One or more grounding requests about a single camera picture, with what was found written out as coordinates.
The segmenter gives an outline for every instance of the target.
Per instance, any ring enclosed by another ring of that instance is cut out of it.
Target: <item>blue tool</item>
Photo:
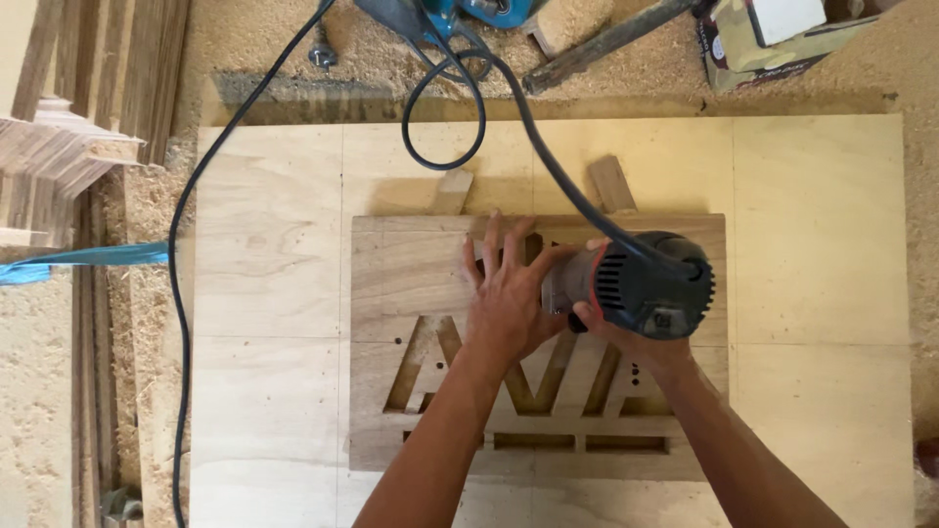
[[[436,64],[418,47],[418,42],[441,47],[435,33],[448,43],[459,36],[468,40],[472,48],[491,54],[485,41],[464,22],[464,15],[501,29],[519,27],[531,15],[535,0],[355,0],[355,4],[400,35],[424,64],[433,69]],[[433,29],[427,26],[428,21]],[[484,60],[482,71],[473,76],[477,82],[482,81],[491,69],[492,64]],[[457,83],[467,82],[446,71],[440,75]]]

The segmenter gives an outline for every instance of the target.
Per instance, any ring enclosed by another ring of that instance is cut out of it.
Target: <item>plywood sheet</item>
[[[848,525],[913,526],[906,347],[740,345],[740,392],[741,417]]]
[[[734,120],[740,342],[909,343],[900,129],[900,116]]]
[[[339,127],[228,140],[211,171],[239,177],[200,188],[200,334],[338,336],[341,153]]]

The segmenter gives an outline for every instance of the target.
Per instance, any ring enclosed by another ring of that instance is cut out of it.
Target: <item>dark wood piece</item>
[[[619,50],[691,9],[699,1],[661,0],[643,9],[629,20],[612,26],[586,43],[532,70],[522,80],[522,85],[532,95],[538,95],[548,88],[557,86],[571,75],[586,71],[587,67],[596,60]]]

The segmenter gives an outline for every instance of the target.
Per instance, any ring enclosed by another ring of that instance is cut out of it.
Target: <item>wooden stick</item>
[[[619,50],[652,30],[692,8],[699,0],[660,0],[629,20],[562,54],[555,60],[529,72],[522,85],[532,95],[563,83],[575,73],[586,71],[596,60]]]
[[[91,194],[91,243],[95,247],[107,245],[104,226],[104,197],[99,181]],[[96,429],[98,434],[98,462],[100,491],[116,488],[119,480],[117,467],[117,438],[115,408],[115,377],[111,362],[111,303],[108,296],[107,270],[95,266],[92,273],[92,327],[94,330],[94,381]]]
[[[437,185],[437,195],[427,214],[430,216],[456,216],[463,212],[472,185],[472,173],[464,169],[447,171]]]
[[[63,1],[38,0],[33,29],[26,46],[26,57],[20,70],[20,82],[16,86],[13,108],[10,111],[10,115],[17,119],[32,121],[36,116],[36,106],[42,96],[42,88],[49,73],[49,63],[53,58]]]
[[[593,185],[600,194],[603,202],[603,212],[609,214],[617,211],[637,212],[636,200],[629,191],[626,176],[616,156],[604,156],[587,168],[593,180]]]

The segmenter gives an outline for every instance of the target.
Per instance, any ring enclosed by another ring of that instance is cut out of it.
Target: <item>drilled hole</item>
[[[663,436],[587,435],[588,453],[667,455],[669,439]]]
[[[537,451],[573,452],[574,435],[571,434],[511,434],[495,433],[493,448],[496,451],[535,449]]]

